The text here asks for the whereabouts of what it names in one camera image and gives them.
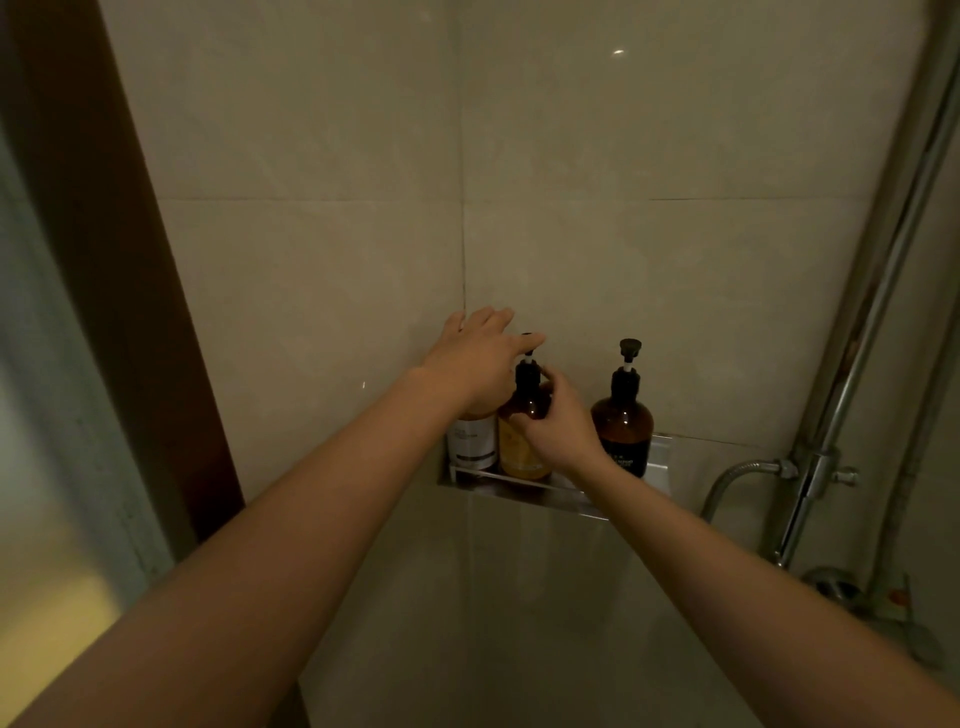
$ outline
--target chrome pipe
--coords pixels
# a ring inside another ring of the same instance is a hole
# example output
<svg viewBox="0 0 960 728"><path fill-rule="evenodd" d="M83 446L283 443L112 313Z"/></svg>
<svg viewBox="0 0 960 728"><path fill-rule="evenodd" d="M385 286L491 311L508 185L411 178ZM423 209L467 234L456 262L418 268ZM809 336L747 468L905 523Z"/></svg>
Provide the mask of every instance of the chrome pipe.
<svg viewBox="0 0 960 728"><path fill-rule="evenodd" d="M700 518L707 523L713 521L713 516L716 515L717 508L720 507L720 501L723 500L727 489L737 478L750 473L780 475L783 470L783 464L777 460L748 460L745 463L739 463L731 468L727 468L720 477L713 481L713 485L710 487L710 492L707 495L707 500L704 501L704 507L700 511Z"/></svg>
<svg viewBox="0 0 960 728"><path fill-rule="evenodd" d="M771 514L766 555L784 569L816 498L831 482L856 482L838 469L837 439L960 117L960 3L944 6L934 29L790 455L800 476Z"/></svg>
<svg viewBox="0 0 960 728"><path fill-rule="evenodd" d="M926 382L924 398L921 401L917 419L910 432L897 479L887 500L886 513L883 516L883 526L880 528L879 541L874 558L874 570L870 577L867 594L871 601L876 602L890 582L890 569L894 560L894 547L903 525L906 506L913 493L913 487L920 474L920 467L924 461L926 446L930 442L933 427L940 416L940 409L950 386L950 381L956 376L956 365L960 361L960 292L953 303L953 312L947 333L937 352L937 359Z"/></svg>
<svg viewBox="0 0 960 728"><path fill-rule="evenodd" d="M860 304L860 311L854 321L847 346L844 348L844 355L830 385L827 405L821 413L812 438L812 444L817 449L826 450L836 445L840 428L847 419L853 393L863 375L871 348L879 333L883 314L886 312L887 304L893 296L894 287L900 277L900 269L903 267L903 262L917 233L917 227L920 225L930 190L947 154L958 116L960 116L960 66L954 65L947 95L930 132L885 260L873 271L873 277L867 286L867 295Z"/></svg>

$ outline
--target pump bottle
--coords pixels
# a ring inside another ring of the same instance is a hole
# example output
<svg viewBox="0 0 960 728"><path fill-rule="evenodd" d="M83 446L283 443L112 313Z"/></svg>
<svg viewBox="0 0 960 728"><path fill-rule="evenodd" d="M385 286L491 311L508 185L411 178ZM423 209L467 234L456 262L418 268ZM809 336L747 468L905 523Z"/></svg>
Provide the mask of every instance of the pump bottle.
<svg viewBox="0 0 960 728"><path fill-rule="evenodd" d="M603 449L617 465L637 477L646 473L654 433L653 415L636 399L640 375L634 359L641 346L636 339L620 342L623 366L613 373L611 395L590 409Z"/></svg>
<svg viewBox="0 0 960 728"><path fill-rule="evenodd" d="M506 475L524 480L543 480L550 468L511 424L510 417L523 413L531 420L542 420L550 409L550 393L540 388L540 365L533 352L527 352L516 365L516 390L499 410L500 470Z"/></svg>

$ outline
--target yellow label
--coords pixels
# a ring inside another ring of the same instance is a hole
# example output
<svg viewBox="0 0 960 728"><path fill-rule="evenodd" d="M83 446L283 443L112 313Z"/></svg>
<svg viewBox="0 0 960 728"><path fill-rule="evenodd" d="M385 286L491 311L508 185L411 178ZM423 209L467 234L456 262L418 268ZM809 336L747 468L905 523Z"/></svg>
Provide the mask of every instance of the yellow label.
<svg viewBox="0 0 960 728"><path fill-rule="evenodd" d="M526 438L502 417L500 420L500 467L512 477L540 480L550 475L550 469L530 447Z"/></svg>

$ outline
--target hand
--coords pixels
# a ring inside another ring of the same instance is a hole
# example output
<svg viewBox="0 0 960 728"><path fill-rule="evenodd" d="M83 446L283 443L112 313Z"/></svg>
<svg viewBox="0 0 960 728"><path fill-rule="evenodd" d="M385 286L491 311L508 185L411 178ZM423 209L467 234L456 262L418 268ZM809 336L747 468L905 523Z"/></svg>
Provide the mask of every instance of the hand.
<svg viewBox="0 0 960 728"><path fill-rule="evenodd" d="M577 390L553 367L543 367L553 385L553 401L543 420L523 414L510 418L543 461L567 477L576 478L594 463L610 460L600 445L593 419Z"/></svg>
<svg viewBox="0 0 960 728"><path fill-rule="evenodd" d="M514 393L514 359L535 349L546 336L513 336L503 329L513 320L511 308L486 306L464 322L464 312L451 314L440 339L423 359L423 368L465 395L465 412L486 415Z"/></svg>

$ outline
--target tiled wall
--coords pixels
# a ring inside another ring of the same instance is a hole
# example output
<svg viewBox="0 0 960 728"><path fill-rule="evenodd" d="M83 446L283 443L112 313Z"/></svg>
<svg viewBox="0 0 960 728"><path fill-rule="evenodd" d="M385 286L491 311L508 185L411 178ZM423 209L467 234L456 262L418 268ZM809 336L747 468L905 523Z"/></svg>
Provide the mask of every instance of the tiled wall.
<svg viewBox="0 0 960 728"><path fill-rule="evenodd" d="M898 565L910 573L917 621L937 636L946 682L960 693L960 367L954 368L904 519Z"/></svg>
<svg viewBox="0 0 960 728"><path fill-rule="evenodd" d="M443 0L102 5L253 497L463 305L453 18ZM467 503L432 464L301 681L316 725L468 715Z"/></svg>
<svg viewBox="0 0 960 728"><path fill-rule="evenodd" d="M248 496L466 299L544 330L540 358L587 400L639 337L690 508L793 438L928 5L103 4ZM943 210L904 274L922 300L895 303L845 432L861 467L909 400L886 377L913 373ZM438 493L431 474L304 675L317 724L467 724L473 697L481 724L750 720L605 524ZM878 493L831 495L799 560L862 556ZM770 496L745 481L717 525L755 545Z"/></svg>

